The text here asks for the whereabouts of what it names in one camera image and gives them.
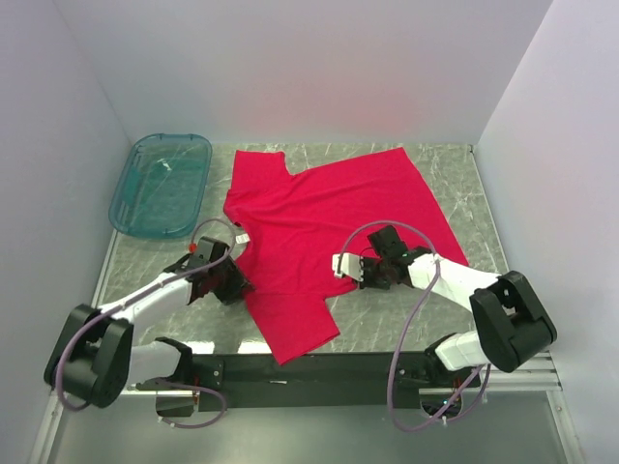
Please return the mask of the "red t-shirt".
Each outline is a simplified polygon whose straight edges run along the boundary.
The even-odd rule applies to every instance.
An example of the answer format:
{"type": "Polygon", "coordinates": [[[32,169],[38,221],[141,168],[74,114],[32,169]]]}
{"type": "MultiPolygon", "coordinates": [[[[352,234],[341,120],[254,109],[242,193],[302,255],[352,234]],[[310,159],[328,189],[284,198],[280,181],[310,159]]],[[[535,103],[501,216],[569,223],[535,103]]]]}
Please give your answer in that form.
{"type": "Polygon", "coordinates": [[[326,305],[354,290],[332,270],[342,249],[368,245],[358,227],[396,220],[427,235],[442,256],[467,259],[421,173],[402,148],[290,174],[282,152],[239,151],[223,211],[249,236],[236,263],[253,286],[248,311],[278,364],[339,335],[326,305]]]}

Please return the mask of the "teal transparent plastic bin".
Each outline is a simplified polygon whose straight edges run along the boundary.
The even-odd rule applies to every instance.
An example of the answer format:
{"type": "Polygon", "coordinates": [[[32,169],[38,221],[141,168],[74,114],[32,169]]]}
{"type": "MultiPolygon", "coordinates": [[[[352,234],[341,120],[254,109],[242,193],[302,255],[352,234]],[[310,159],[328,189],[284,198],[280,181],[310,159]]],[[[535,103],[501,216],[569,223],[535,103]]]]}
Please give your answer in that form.
{"type": "Polygon", "coordinates": [[[146,240],[179,239],[197,224],[213,149],[197,134],[154,133],[139,139],[108,210],[121,234],[146,240]]]}

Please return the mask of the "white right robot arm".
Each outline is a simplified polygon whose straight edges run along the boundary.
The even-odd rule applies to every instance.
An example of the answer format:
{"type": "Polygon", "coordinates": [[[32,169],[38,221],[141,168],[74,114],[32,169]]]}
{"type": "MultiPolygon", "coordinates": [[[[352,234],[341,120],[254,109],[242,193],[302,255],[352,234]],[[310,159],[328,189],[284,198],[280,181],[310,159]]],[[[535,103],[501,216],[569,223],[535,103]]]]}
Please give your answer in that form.
{"type": "Polygon", "coordinates": [[[347,255],[340,270],[361,288],[394,284],[428,291],[468,310],[475,329],[448,334],[424,352],[423,382],[445,386],[466,367],[513,372],[557,339],[556,328],[525,275],[474,270],[426,246],[410,248],[392,225],[368,235],[373,257],[347,255]]]}

